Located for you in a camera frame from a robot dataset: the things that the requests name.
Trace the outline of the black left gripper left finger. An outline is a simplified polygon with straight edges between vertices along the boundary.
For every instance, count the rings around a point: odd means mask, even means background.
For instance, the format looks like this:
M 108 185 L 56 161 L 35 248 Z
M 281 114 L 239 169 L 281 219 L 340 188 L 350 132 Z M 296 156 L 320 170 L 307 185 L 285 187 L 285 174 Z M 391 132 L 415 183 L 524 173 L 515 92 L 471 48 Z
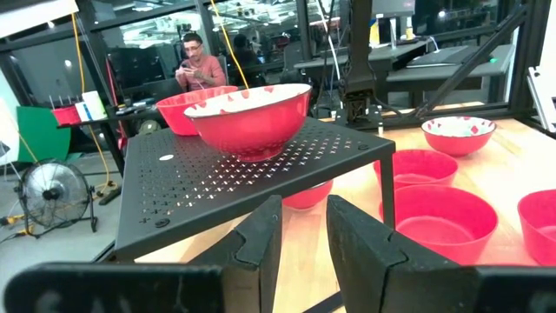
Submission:
M 195 287 L 192 313 L 273 313 L 282 240 L 282 202 L 271 196 L 190 263 L 216 271 L 214 287 Z

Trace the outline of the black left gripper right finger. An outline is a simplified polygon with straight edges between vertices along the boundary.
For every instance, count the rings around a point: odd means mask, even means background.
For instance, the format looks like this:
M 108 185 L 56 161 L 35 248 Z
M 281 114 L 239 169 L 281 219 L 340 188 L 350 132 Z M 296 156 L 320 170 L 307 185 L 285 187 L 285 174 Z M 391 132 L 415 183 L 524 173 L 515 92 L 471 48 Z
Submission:
M 473 313 L 473 273 L 329 196 L 330 255 L 347 313 Z

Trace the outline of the red bowl floral white interior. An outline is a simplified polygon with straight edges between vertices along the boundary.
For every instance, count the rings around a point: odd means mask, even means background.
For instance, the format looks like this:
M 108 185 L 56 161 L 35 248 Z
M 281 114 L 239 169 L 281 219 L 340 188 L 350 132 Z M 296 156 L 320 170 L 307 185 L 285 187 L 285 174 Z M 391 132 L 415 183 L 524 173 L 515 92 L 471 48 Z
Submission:
M 480 117 L 437 117 L 421 129 L 427 143 L 439 152 L 463 157 L 482 149 L 496 130 L 496 123 Z
M 284 83 L 238 90 L 184 111 L 210 147 L 244 162 L 268 160 L 302 128 L 312 86 Z
M 284 198 L 282 203 L 293 210 L 309 210 L 328 196 L 333 185 L 333 180 L 320 183 L 310 189 Z

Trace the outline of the black perforated metal shelf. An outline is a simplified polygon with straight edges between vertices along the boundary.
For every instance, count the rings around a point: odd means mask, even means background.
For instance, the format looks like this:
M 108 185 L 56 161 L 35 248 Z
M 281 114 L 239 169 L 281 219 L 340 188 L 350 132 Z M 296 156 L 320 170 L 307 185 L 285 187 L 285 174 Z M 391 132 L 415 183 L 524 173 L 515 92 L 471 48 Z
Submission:
M 134 260 L 375 161 L 391 159 L 383 137 L 309 118 L 277 156 L 247 163 L 200 137 L 170 130 L 132 138 L 123 172 L 115 254 Z

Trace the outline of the black floor power strip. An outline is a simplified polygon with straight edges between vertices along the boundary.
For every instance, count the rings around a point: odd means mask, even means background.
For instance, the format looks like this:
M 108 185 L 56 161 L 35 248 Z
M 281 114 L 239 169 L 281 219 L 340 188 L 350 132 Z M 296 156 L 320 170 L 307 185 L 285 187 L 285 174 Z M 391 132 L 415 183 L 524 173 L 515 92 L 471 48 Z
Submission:
M 107 205 L 108 203 L 112 202 L 117 197 L 119 197 L 121 195 L 121 192 L 122 192 L 121 187 L 117 187 L 113 189 L 107 195 L 103 196 L 102 199 L 98 202 L 98 204 L 101 206 Z

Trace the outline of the black desk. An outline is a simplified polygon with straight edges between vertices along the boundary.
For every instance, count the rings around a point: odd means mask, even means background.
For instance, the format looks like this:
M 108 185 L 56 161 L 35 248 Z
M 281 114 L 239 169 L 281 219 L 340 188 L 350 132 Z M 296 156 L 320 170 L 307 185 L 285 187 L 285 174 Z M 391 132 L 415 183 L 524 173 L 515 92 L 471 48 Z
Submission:
M 177 88 L 162 90 L 154 94 L 155 97 L 153 103 L 147 103 L 145 106 L 140 106 L 138 109 L 134 109 L 131 113 L 123 115 L 115 114 L 112 117 L 106 117 L 99 120 L 62 124 L 58 126 L 58 129 L 85 126 L 99 128 L 101 133 L 104 135 L 104 141 L 116 163 L 116 167 L 120 175 L 123 176 L 125 167 L 124 152 L 126 151 L 127 140 L 138 133 L 137 130 L 131 127 L 131 124 L 144 122 L 146 120 L 154 120 L 156 122 L 162 122 L 162 125 L 166 125 L 163 121 L 162 114 L 156 108 L 156 103 L 164 98 L 172 97 L 178 94 L 181 94 L 181 92 Z

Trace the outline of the person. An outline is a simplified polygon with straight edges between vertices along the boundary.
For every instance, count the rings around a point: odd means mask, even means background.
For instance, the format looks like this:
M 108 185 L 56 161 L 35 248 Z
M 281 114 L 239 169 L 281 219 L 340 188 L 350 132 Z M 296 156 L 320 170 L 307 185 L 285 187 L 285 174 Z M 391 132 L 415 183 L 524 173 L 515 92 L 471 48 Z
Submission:
M 243 34 L 237 34 L 233 39 L 233 49 L 235 59 L 241 66 L 243 73 L 243 75 L 241 75 L 237 69 L 236 63 L 232 62 L 233 68 L 235 69 L 235 75 L 232 79 L 234 84 L 244 86 L 245 82 L 247 82 L 249 87 L 254 88 L 262 86 L 265 83 L 264 77 L 257 68 L 261 63 L 255 52 L 250 48 L 247 37 Z
M 217 57 L 203 50 L 202 38 L 193 32 L 182 38 L 186 59 L 175 71 L 175 79 L 185 92 L 220 87 L 227 79 Z

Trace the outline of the black work table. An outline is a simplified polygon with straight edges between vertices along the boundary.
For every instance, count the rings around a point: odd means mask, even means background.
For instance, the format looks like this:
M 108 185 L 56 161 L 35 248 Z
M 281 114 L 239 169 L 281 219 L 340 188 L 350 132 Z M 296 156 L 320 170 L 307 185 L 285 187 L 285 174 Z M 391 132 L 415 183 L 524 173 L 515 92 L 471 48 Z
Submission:
M 432 43 L 419 42 L 396 49 L 382 47 L 372 50 L 368 62 L 376 75 L 375 92 L 383 102 L 397 106 L 413 106 L 419 97 L 437 90 L 458 69 L 456 65 L 407 68 L 413 58 L 421 55 Z M 457 90 L 488 90 L 490 79 L 506 76 L 513 55 L 511 44 L 500 45 L 491 53 L 491 60 L 479 64 L 459 85 Z

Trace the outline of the round metal floor fan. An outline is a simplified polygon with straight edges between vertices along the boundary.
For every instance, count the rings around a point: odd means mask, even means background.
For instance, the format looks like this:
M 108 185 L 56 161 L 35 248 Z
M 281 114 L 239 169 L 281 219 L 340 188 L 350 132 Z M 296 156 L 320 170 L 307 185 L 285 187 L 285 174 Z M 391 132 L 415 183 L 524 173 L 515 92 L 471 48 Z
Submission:
M 56 160 L 34 163 L 19 178 L 15 192 L 29 236 L 39 238 L 79 222 L 97 231 L 95 188 L 74 165 Z

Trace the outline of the small blue white box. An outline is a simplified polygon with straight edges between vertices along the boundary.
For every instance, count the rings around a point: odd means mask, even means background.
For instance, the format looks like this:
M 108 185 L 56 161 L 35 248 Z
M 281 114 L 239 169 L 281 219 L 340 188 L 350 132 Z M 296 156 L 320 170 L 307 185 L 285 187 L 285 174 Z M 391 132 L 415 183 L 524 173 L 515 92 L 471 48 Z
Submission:
M 82 122 L 92 121 L 93 117 L 85 102 L 78 102 L 74 104 L 77 114 Z

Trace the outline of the small red bin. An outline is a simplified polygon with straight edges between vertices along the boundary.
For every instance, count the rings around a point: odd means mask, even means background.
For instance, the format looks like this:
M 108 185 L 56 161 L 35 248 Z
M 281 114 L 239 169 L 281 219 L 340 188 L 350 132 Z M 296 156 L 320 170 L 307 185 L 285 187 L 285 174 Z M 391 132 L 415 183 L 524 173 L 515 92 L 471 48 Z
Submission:
M 60 107 L 51 111 L 59 126 L 74 125 L 81 122 L 75 106 Z

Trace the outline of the white panel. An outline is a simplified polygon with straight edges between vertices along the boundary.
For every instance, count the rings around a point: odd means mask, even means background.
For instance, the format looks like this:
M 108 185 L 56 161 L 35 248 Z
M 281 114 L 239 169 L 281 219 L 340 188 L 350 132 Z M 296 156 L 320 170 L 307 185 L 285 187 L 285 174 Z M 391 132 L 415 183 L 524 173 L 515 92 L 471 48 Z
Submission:
M 542 127 L 556 134 L 556 54 L 547 53 L 528 68 L 527 84 Z

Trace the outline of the green board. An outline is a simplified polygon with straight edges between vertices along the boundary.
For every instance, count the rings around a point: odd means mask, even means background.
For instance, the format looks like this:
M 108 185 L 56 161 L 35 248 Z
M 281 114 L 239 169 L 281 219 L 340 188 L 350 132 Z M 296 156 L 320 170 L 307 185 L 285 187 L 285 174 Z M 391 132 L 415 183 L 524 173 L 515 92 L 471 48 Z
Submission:
M 17 107 L 19 133 L 37 160 L 65 160 L 70 148 L 71 130 L 58 129 L 49 109 Z

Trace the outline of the white board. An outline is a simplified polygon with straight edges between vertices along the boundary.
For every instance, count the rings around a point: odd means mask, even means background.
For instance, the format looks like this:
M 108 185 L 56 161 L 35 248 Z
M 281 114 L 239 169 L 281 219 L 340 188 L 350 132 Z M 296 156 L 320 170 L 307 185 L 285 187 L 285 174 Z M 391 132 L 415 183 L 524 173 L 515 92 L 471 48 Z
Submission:
M 79 11 L 76 0 L 0 0 L 0 39 L 27 30 L 50 30 Z

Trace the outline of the black aluminium rig frame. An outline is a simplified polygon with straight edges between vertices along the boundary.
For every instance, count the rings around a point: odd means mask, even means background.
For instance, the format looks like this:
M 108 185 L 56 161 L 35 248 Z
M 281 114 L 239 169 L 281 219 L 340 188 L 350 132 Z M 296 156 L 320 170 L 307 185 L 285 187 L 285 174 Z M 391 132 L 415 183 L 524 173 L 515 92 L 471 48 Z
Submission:
M 541 48 L 545 39 L 551 0 L 516 0 L 508 16 L 493 29 L 493 34 L 455 72 L 441 84 L 431 98 L 420 103 L 409 112 L 384 117 L 383 125 L 388 129 L 403 129 L 417 126 L 436 117 L 470 116 L 487 119 L 506 117 L 525 118 L 533 115 L 533 100 L 528 91 L 526 76 L 528 69 L 541 59 Z M 463 84 L 474 70 L 489 66 L 487 61 L 500 47 L 504 39 L 517 30 L 517 43 L 513 51 L 513 70 L 509 86 L 509 100 L 491 104 L 463 106 L 452 109 L 444 107 L 448 94 Z

